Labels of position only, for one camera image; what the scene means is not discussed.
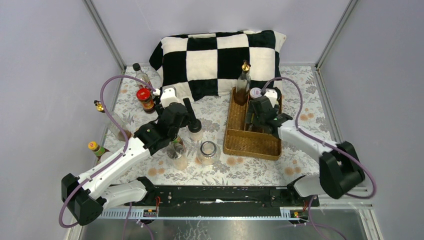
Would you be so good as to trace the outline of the black cap salt shaker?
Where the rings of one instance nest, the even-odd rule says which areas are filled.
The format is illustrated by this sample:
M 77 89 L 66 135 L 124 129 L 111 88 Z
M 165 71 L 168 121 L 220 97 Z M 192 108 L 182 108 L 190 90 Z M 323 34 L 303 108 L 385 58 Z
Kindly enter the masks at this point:
M 202 123 L 199 119 L 188 124 L 189 138 L 193 141 L 201 141 L 203 138 Z

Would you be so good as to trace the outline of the woven wicker tray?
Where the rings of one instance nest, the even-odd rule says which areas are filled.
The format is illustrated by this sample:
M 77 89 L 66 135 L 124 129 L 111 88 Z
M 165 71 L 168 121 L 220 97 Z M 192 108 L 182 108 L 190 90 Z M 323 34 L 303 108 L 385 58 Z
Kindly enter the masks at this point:
M 276 161 L 282 154 L 282 141 L 263 131 L 248 131 L 245 124 L 247 105 L 234 100 L 235 88 L 230 92 L 223 152 L 227 155 Z

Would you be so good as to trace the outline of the glass cruet gold spout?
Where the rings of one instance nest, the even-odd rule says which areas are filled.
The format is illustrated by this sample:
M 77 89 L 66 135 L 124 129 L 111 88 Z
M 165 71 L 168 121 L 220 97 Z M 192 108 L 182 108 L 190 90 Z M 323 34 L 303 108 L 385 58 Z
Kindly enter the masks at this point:
M 251 82 L 250 68 L 249 62 L 244 60 L 241 66 L 241 74 L 236 81 L 234 101 L 240 106 L 243 106 L 248 100 Z

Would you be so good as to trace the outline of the black cap shaker bottle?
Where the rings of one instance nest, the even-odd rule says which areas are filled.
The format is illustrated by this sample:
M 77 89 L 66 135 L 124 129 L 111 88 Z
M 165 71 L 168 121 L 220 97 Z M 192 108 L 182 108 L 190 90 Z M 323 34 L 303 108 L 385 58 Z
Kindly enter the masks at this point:
M 281 100 L 282 97 L 282 92 L 278 87 L 273 87 L 273 89 L 275 90 L 275 92 L 277 93 L 277 101 Z

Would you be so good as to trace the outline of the white lid brown sauce jar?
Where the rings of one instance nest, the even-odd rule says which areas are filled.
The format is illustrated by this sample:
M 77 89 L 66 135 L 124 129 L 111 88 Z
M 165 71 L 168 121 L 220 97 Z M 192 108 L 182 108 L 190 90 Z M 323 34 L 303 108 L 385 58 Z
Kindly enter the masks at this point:
M 249 99 L 254 100 L 262 96 L 262 90 L 259 87 L 253 87 L 249 90 Z

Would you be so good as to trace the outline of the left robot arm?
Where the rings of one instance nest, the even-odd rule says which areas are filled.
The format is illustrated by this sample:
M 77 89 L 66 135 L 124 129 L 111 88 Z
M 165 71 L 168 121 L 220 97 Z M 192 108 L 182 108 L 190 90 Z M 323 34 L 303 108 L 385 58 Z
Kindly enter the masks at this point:
M 172 102 L 158 114 L 157 121 L 142 125 L 120 152 L 79 176 L 71 173 L 64 176 L 61 180 L 63 206 L 59 213 L 60 226 L 68 228 L 63 222 L 65 209 L 71 212 L 78 225 L 91 223 L 103 211 L 98 199 L 111 182 L 138 161 L 167 147 L 176 139 L 179 129 L 188 126 L 195 118 L 188 98 L 184 98 L 182 103 Z

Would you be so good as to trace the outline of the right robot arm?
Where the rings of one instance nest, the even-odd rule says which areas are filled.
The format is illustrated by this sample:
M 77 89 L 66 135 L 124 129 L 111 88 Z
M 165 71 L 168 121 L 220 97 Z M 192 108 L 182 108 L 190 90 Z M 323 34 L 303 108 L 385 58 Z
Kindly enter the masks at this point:
M 286 198 L 293 206 L 301 205 L 312 195 L 326 194 L 339 199 L 365 180 L 351 143 L 324 141 L 302 130 L 291 116 L 278 114 L 266 96 L 249 101 L 246 122 L 294 145 L 318 163 L 317 174 L 297 178 L 287 186 Z

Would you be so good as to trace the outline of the floral tablecloth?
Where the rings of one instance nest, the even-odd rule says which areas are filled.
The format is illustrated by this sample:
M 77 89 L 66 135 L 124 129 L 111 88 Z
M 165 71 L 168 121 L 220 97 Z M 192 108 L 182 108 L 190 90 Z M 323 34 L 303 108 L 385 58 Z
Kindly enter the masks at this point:
M 295 81 L 301 89 L 303 108 L 299 117 L 300 127 L 323 140 L 330 140 L 328 121 L 317 89 L 315 68 L 280 66 L 279 72 L 281 76 Z M 118 83 L 119 91 L 113 111 L 134 133 L 142 124 L 156 119 L 157 114 L 143 111 L 136 99 L 138 86 L 134 80 L 124 78 L 118 80 Z M 282 111 L 295 117 L 300 107 L 296 87 L 286 80 L 274 83 L 282 90 Z M 212 141 L 221 151 L 220 158 L 213 164 L 203 165 L 198 160 L 197 150 L 201 141 L 192 141 L 187 128 L 183 128 L 179 135 L 183 139 L 188 158 L 188 165 L 184 170 L 177 170 L 167 157 L 166 150 L 162 149 L 147 160 L 133 165 L 112 184 L 125 184 L 145 176 L 155 185 L 285 186 L 300 176 L 318 173 L 318 163 L 289 143 L 282 143 L 282 153 L 276 161 L 223 153 L 229 104 L 229 95 L 206 96 L 191 104 L 196 117 L 202 122 L 201 141 Z

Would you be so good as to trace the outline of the green bottle yellow cap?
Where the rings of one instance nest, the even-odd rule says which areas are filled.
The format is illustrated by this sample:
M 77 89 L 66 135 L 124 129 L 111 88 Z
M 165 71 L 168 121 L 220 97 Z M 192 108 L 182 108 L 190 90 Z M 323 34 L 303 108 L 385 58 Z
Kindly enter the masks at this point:
M 184 140 L 179 135 L 177 135 L 177 137 L 172 141 L 172 143 L 180 144 L 183 148 L 185 148 Z

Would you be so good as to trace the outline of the red lid chili sauce jar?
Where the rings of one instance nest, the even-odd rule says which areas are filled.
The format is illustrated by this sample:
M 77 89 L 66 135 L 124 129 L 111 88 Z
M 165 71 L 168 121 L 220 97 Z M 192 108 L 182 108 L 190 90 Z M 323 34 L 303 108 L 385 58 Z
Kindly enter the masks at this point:
M 155 103 L 152 99 L 152 94 L 149 89 L 140 88 L 136 93 L 136 97 L 146 113 L 151 114 L 155 111 Z

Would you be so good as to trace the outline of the glass jar silver lid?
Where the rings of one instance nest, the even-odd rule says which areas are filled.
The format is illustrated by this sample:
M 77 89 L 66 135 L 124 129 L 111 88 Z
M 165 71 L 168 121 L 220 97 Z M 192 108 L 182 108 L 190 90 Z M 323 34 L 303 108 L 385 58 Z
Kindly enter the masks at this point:
M 202 165 L 213 165 L 221 157 L 219 146 L 212 141 L 203 141 L 197 150 L 197 159 Z

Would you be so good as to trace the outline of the clear vinegar bottle black cap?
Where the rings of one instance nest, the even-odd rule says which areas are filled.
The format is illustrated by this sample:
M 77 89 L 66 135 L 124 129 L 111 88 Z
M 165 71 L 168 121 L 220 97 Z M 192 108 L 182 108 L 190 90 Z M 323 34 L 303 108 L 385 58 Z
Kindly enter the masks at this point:
M 142 82 L 137 81 L 136 84 L 137 84 L 138 88 L 139 89 L 147 89 L 149 91 L 152 91 L 151 80 L 150 80 L 149 76 L 144 71 L 142 71 L 141 66 L 138 63 L 134 63 L 132 65 L 132 67 L 133 67 L 133 70 L 135 71 L 135 77 L 144 82 L 144 83 L 142 83 Z

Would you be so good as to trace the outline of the reflected cruet gold spout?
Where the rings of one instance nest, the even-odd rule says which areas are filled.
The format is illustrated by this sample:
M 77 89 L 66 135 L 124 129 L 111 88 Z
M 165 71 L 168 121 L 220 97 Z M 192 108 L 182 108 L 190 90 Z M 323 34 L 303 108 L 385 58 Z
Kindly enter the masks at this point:
M 105 113 L 103 104 L 98 101 L 93 101 L 96 110 L 103 115 L 104 122 L 108 128 L 108 130 L 119 140 L 124 142 L 126 137 L 130 139 L 132 137 L 132 133 L 128 130 L 127 124 L 123 121 L 123 119 L 115 112 L 110 111 L 109 115 L 112 119 Z

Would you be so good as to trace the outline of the reflected green bottle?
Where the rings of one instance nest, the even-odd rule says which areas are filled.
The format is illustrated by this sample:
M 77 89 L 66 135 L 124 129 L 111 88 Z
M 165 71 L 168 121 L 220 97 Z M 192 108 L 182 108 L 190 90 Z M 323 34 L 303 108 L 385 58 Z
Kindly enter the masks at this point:
M 104 148 L 103 146 L 99 145 L 95 141 L 91 141 L 87 145 L 88 149 L 93 152 L 93 154 L 100 159 L 102 155 L 104 155 L 108 150 Z

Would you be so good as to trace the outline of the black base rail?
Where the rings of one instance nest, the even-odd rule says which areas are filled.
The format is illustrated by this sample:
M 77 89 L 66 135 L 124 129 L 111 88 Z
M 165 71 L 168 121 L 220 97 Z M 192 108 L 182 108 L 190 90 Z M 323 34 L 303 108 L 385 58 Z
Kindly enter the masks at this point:
M 275 186 L 177 186 L 157 185 L 133 203 L 152 207 L 159 217 L 279 217 L 281 207 L 318 207 L 312 196 Z

